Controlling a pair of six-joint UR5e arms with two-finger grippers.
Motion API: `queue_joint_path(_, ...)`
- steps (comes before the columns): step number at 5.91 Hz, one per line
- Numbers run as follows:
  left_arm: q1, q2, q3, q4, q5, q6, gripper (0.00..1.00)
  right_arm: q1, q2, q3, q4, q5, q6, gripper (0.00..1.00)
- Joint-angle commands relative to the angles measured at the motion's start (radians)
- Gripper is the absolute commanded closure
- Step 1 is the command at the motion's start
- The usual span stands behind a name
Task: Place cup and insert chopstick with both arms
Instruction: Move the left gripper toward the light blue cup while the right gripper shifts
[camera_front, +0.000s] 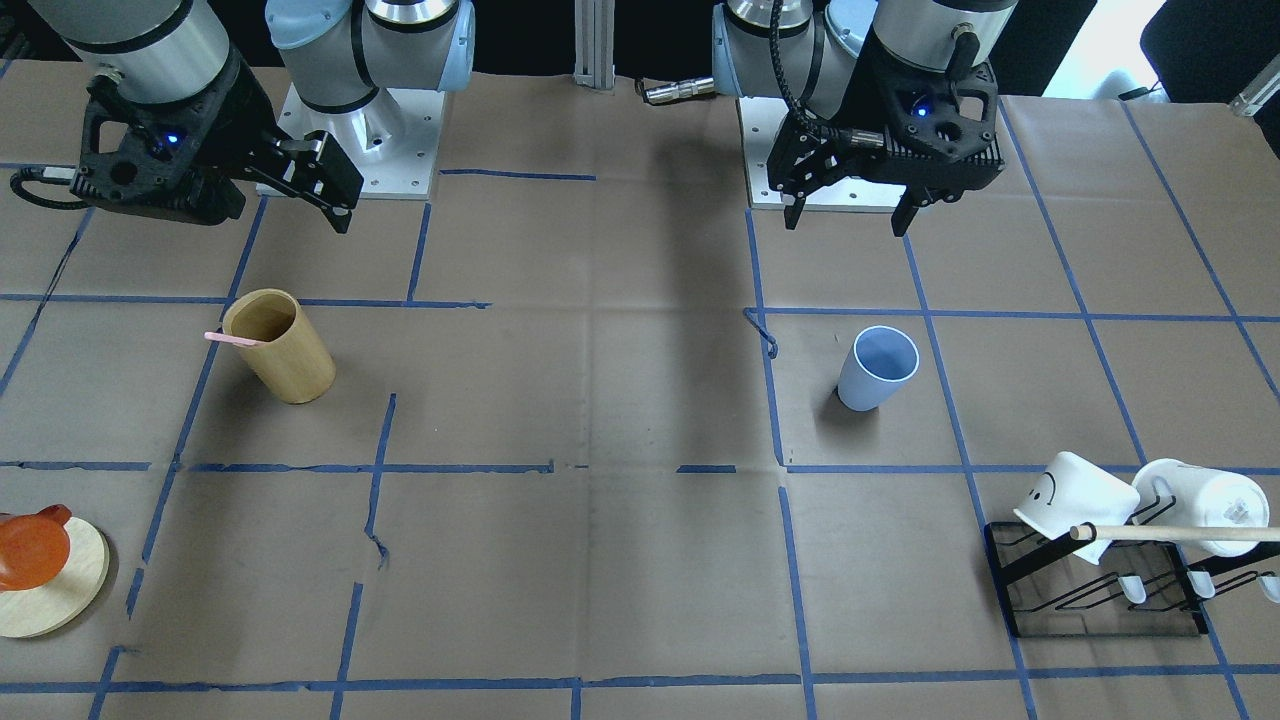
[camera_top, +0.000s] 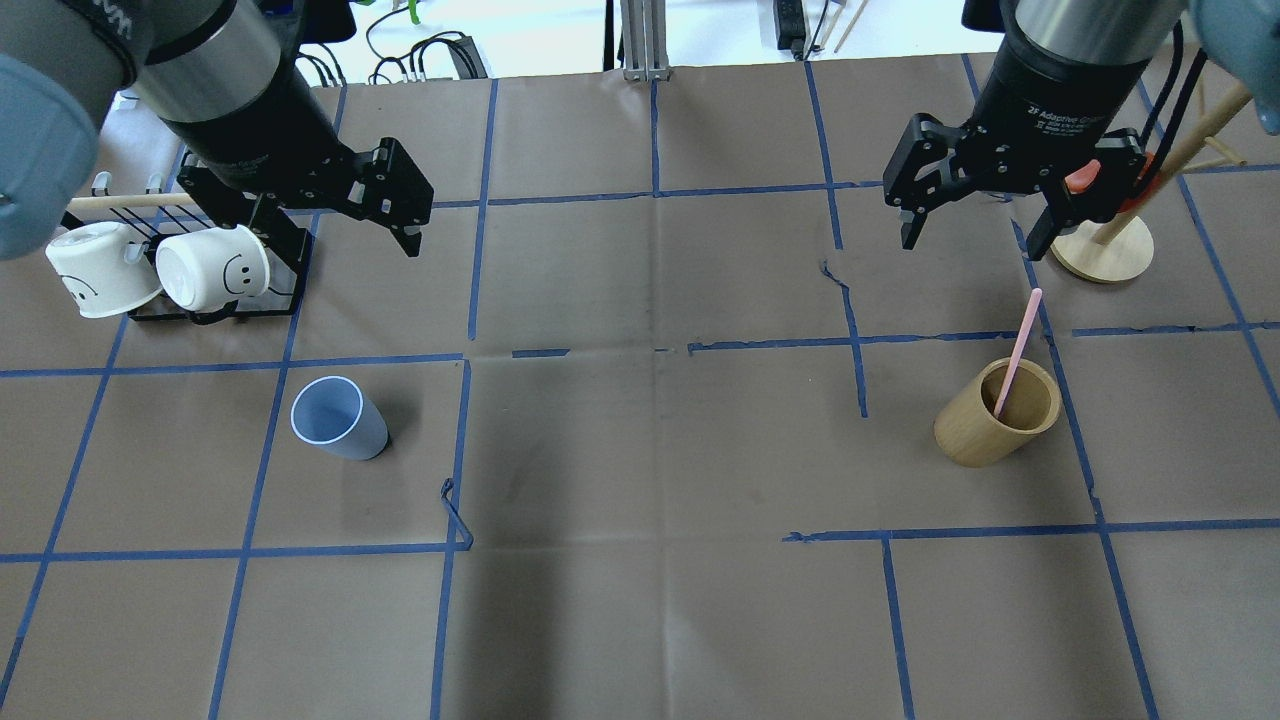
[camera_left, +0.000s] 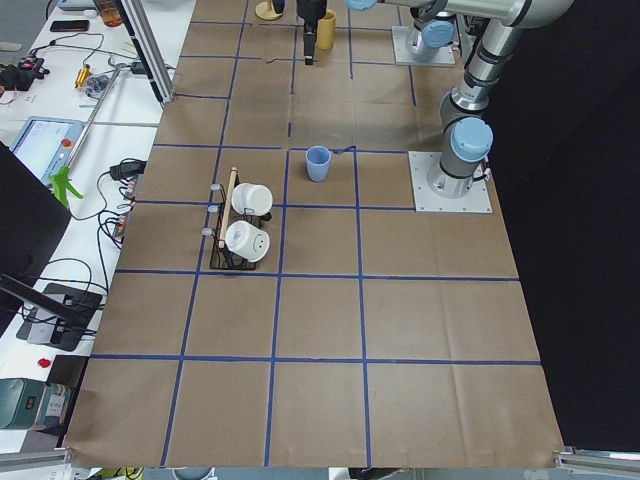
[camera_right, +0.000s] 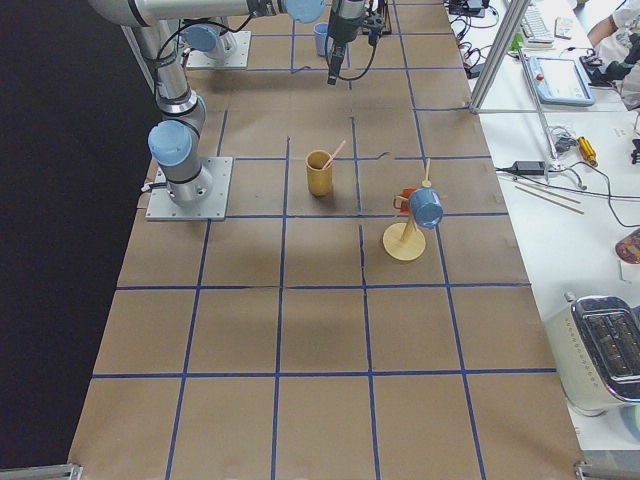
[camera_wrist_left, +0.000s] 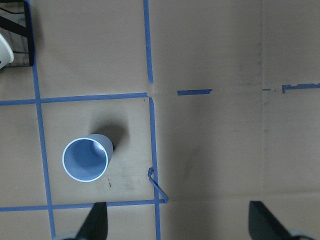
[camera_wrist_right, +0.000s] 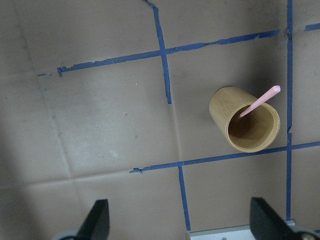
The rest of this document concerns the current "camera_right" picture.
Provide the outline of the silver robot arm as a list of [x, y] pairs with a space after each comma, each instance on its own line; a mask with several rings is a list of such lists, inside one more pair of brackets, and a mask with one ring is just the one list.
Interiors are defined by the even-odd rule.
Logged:
[[229, 26], [229, 17], [251, 21], [286, 14], [308, 24], [328, 11], [330, 36], [338, 42], [329, 54], [329, 78], [335, 81], [346, 47], [365, 19], [362, 1], [337, 1], [330, 8], [323, 1], [94, 1], [91, 6], [131, 31], [132, 48], [151, 77], [162, 120], [151, 129], [148, 146], [166, 185], [149, 206], [162, 206], [165, 219], [223, 218], [233, 165], [229, 157], [206, 158], [197, 152], [206, 104], [188, 83], [179, 36], [197, 51], [226, 59], [236, 48], [237, 31]]
[[193, 50], [214, 60], [230, 57], [237, 48], [234, 34], [225, 25], [191, 23], [182, 30], [181, 36]]

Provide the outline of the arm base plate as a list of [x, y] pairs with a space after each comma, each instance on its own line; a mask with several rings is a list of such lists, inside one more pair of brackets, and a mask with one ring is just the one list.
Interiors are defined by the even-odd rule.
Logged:
[[161, 167], [150, 190], [146, 219], [150, 221], [224, 221], [227, 214], [234, 159], [201, 157], [201, 170], [192, 181], [170, 182]]
[[246, 69], [249, 59], [251, 32], [229, 32], [220, 36], [209, 25], [196, 25], [185, 31], [190, 48], [187, 68], [191, 70]]

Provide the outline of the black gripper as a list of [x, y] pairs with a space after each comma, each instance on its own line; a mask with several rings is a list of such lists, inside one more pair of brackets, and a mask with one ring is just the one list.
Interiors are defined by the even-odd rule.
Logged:
[[337, 0], [331, 4], [328, 35], [333, 40], [327, 50], [328, 84], [335, 84], [340, 78], [346, 45], [353, 41], [361, 26], [361, 2], [357, 0]]

